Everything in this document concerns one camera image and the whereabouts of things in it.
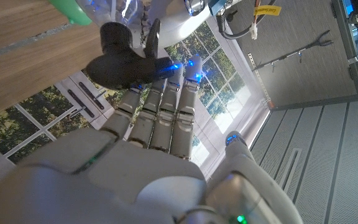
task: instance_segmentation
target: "gray panel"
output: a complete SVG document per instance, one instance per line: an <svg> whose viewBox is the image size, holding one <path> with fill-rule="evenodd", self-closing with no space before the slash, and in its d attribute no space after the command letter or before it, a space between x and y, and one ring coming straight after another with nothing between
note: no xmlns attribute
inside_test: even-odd
<svg viewBox="0 0 358 224"><path fill-rule="evenodd" d="M302 109L287 111L270 147L267 149L265 158L260 164L261 168L263 168L272 178L274 178L279 168L301 112Z"/></svg>
<svg viewBox="0 0 358 224"><path fill-rule="evenodd" d="M252 155L255 158L256 163L260 163L269 144L272 142L272 139L276 133L278 126L283 119L285 111L274 111L270 118L267 121L266 126L262 130L258 141L255 143L255 146L251 149Z"/></svg>
<svg viewBox="0 0 358 224"><path fill-rule="evenodd" d="M298 186L299 178L306 161L306 156L308 154L311 140L316 129L321 108L322 106L315 106L311 108L305 108L303 110L301 119L299 120L298 126L296 127L295 133L288 147L288 151L285 154L282 164L286 164L288 162L288 158L290 157L293 148L302 149L299 163L295 168L295 172L287 192L287 195L290 199L293 199L296 187ZM280 170L278 171L277 177L275 179L276 181L279 181L282 178L284 168L285 166L283 165L280 167Z"/></svg>
<svg viewBox="0 0 358 224"><path fill-rule="evenodd" d="M358 223L358 102L349 106L329 223Z"/></svg>
<svg viewBox="0 0 358 224"><path fill-rule="evenodd" d="M324 223L346 105L324 107L295 202L304 223Z"/></svg>

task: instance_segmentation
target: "green object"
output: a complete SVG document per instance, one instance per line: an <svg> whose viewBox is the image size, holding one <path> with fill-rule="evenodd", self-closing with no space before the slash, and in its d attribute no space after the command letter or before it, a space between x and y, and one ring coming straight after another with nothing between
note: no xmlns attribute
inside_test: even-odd
<svg viewBox="0 0 358 224"><path fill-rule="evenodd" d="M243 216L243 215L239 215L237 217L237 221L241 224L247 224L247 220L246 220L245 216Z"/></svg>
<svg viewBox="0 0 358 224"><path fill-rule="evenodd" d="M87 26L92 20L85 14L75 0L49 0L72 24Z"/></svg>

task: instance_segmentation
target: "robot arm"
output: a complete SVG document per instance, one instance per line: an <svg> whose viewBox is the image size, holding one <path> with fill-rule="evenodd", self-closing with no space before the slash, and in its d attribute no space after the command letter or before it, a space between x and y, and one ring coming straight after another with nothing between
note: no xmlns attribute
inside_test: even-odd
<svg viewBox="0 0 358 224"><path fill-rule="evenodd" d="M76 130L24 159L0 182L0 223L301 223L239 133L208 189L188 161L201 64L190 58L181 86L183 65L167 68L174 76L152 84L128 141L143 85L99 131Z"/></svg>

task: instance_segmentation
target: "trees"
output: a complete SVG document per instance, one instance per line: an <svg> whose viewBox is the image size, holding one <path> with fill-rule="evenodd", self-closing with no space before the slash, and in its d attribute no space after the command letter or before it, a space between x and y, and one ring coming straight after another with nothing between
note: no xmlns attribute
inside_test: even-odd
<svg viewBox="0 0 358 224"><path fill-rule="evenodd" d="M214 90L205 78L201 79L200 89L197 93L204 106L207 106L215 95Z"/></svg>
<svg viewBox="0 0 358 224"><path fill-rule="evenodd" d="M182 64L186 64L191 55L187 52L181 42L166 47L165 50L167 51L168 55L171 57L172 60L177 60Z"/></svg>
<svg viewBox="0 0 358 224"><path fill-rule="evenodd" d="M92 128L92 125L81 114L77 114L72 118L70 115L67 115L48 129L48 131L50 131L56 138L59 138L80 128Z"/></svg>
<svg viewBox="0 0 358 224"><path fill-rule="evenodd" d="M238 73L234 75L229 83L235 93L237 93L243 86L246 85Z"/></svg>
<svg viewBox="0 0 358 224"><path fill-rule="evenodd" d="M19 104L43 126L73 107L54 86L36 93Z"/></svg>
<svg viewBox="0 0 358 224"><path fill-rule="evenodd" d="M212 101L212 103L207 107L206 109L208 111L208 113L211 115L211 117L213 119L215 119L217 117L217 115L221 114L221 113L225 113L226 109L225 107L222 105L222 103L219 101L219 98L215 98L214 101Z"/></svg>
<svg viewBox="0 0 358 224"><path fill-rule="evenodd" d="M0 153L7 153L38 130L15 107L0 112Z"/></svg>
<svg viewBox="0 0 358 224"><path fill-rule="evenodd" d="M54 86L42 90L19 104L42 126L48 125L73 106ZM63 118L49 131L58 138L75 129L90 126L89 122L78 114L73 118L69 116ZM37 131L39 128L14 106L0 112L0 153L7 153ZM49 141L51 140L45 134L41 134L9 158L18 162Z"/></svg>
<svg viewBox="0 0 358 224"><path fill-rule="evenodd" d="M193 133L193 144L192 147L196 147L200 144L200 140L198 139L198 137Z"/></svg>
<svg viewBox="0 0 358 224"><path fill-rule="evenodd" d="M212 53L219 47L218 41L206 22L203 22L194 33L204 43L209 53Z"/></svg>
<svg viewBox="0 0 358 224"><path fill-rule="evenodd" d="M223 75L226 79L229 79L233 76L234 72L236 72L236 68L234 68L233 64L231 63L230 59L226 56L223 49L219 49L212 58L215 60Z"/></svg>
<svg viewBox="0 0 358 224"><path fill-rule="evenodd" d="M219 97L223 103L223 105L227 105L227 103L229 101L231 101L232 99L234 99L236 96L234 95L234 93L230 90L229 85L226 85L222 91L219 94Z"/></svg>
<svg viewBox="0 0 358 224"><path fill-rule="evenodd" d="M224 86L226 81L211 59L204 63L203 71L216 91L219 91Z"/></svg>
<svg viewBox="0 0 358 224"><path fill-rule="evenodd" d="M190 36L183 40L183 43L192 55L199 55L203 60L208 57L209 53L194 34L190 34Z"/></svg>
<svg viewBox="0 0 358 224"><path fill-rule="evenodd" d="M15 152L13 155L9 156L8 159L10 159L13 163L17 164L20 160L51 141L52 140L48 138L46 134L41 134L33 141L25 145L23 148Z"/></svg>

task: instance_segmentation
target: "wooden surface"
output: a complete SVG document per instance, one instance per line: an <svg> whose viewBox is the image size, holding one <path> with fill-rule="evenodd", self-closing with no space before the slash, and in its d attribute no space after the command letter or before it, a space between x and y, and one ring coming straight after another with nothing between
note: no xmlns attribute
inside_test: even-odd
<svg viewBox="0 0 358 224"><path fill-rule="evenodd" d="M233 33L248 27L253 18L254 1L242 0L231 10L238 10L229 23ZM303 52L302 63L292 56L275 64L274 73L268 66L259 70L275 106L355 95L356 89L348 72L347 57L330 1L278 0L278 17L267 16L258 25L258 39L250 34L238 39L248 59L250 52L256 64L290 53L316 40L326 30L329 47L314 47Z"/></svg>
<svg viewBox="0 0 358 224"><path fill-rule="evenodd" d="M99 29L91 24L0 55L0 111L85 68L101 54Z"/></svg>
<svg viewBox="0 0 358 224"><path fill-rule="evenodd" d="M0 48L66 23L47 0L0 1Z"/></svg>

